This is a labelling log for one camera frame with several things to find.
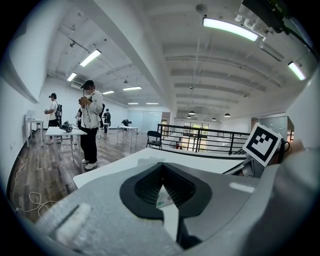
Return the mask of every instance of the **black pants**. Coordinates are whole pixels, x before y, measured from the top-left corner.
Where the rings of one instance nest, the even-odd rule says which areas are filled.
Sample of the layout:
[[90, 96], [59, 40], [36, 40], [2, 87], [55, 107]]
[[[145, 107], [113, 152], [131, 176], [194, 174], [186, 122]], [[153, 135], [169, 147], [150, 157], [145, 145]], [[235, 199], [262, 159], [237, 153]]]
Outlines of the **black pants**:
[[[106, 121], [107, 124], [109, 124], [109, 127], [111, 125], [111, 121]], [[107, 129], [107, 125], [104, 126], [104, 133], [106, 134], [108, 132], [108, 129]]]
[[94, 164], [97, 161], [97, 145], [96, 135], [98, 128], [83, 128], [81, 130], [87, 133], [87, 135], [81, 135], [81, 148], [84, 152], [84, 159], [89, 161], [89, 164]]
[[57, 127], [58, 126], [58, 118], [54, 120], [49, 120], [48, 127]]

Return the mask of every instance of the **white sneaker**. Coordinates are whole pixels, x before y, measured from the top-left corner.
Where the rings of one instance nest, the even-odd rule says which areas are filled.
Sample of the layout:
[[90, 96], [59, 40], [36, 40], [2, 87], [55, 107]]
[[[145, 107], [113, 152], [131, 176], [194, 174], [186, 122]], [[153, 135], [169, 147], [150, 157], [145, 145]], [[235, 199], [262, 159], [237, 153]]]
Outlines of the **white sneaker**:
[[86, 170], [91, 170], [92, 168], [94, 168], [94, 167], [96, 167], [97, 166], [97, 163], [95, 162], [95, 163], [89, 163], [86, 167], [85, 167], [85, 169]]

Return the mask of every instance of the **computer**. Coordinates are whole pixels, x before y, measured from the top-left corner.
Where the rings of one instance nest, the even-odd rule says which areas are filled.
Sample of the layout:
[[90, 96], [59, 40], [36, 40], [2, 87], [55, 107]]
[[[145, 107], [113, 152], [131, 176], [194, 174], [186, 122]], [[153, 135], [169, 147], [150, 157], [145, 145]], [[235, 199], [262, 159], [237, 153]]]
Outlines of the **computer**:
[[36, 111], [34, 110], [28, 110], [26, 112], [25, 118], [26, 119], [35, 119]]

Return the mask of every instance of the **wooden floor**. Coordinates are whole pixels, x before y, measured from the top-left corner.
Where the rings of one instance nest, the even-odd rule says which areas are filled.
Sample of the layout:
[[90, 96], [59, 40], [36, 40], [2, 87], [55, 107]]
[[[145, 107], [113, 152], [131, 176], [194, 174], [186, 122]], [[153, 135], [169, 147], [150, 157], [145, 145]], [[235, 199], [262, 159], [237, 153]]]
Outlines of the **wooden floor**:
[[[117, 144], [117, 130], [111, 129], [109, 135], [102, 132], [101, 138], [96, 137], [97, 144], [97, 164], [98, 167], [105, 166], [114, 161], [129, 156], [146, 147], [147, 135], [139, 133], [137, 137], [137, 146], [130, 148], [131, 132], [124, 133], [124, 143], [122, 143], [122, 134], [119, 133], [119, 143]], [[20, 158], [25, 163], [23, 169], [18, 173], [16, 179], [16, 187], [14, 191], [16, 173], [23, 166], [19, 159], [15, 170], [13, 171], [10, 184], [10, 201], [14, 208], [19, 207], [25, 211], [32, 210], [37, 207], [29, 199], [29, 193], [36, 192], [41, 194], [41, 202], [59, 201], [77, 189], [73, 177], [82, 173], [80, 162], [84, 158], [78, 153], [74, 153], [74, 162], [71, 153], [60, 155], [61, 169], [58, 168], [54, 145], [44, 143], [41, 147], [40, 131], [35, 133], [35, 138], [30, 141], [30, 148], [23, 148]], [[70, 143], [69, 140], [64, 140], [63, 143]], [[135, 137], [132, 138], [132, 144], [135, 143]], [[69, 146], [63, 146], [64, 150], [68, 150]], [[32, 194], [31, 198], [35, 202], [39, 202], [40, 197]], [[40, 210], [40, 215], [44, 214], [47, 209], [43, 207]], [[32, 222], [35, 222], [38, 216], [38, 210], [28, 213], [20, 211]]]

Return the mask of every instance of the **white shirt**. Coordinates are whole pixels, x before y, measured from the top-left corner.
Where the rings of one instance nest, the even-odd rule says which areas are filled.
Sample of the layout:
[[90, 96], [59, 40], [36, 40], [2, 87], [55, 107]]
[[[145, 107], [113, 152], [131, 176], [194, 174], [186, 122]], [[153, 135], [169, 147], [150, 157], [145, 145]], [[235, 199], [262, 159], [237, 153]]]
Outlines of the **white shirt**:
[[50, 113], [49, 120], [56, 120], [57, 119], [56, 111], [57, 111], [58, 105], [59, 105], [59, 103], [56, 100], [51, 101], [50, 110], [54, 110], [54, 111], [52, 113]]
[[102, 112], [102, 94], [100, 91], [95, 90], [87, 96], [88, 99], [91, 99], [92, 102], [90, 106], [85, 105], [84, 108], [81, 108], [81, 127], [83, 128], [98, 128], [100, 126], [101, 118], [99, 114]]

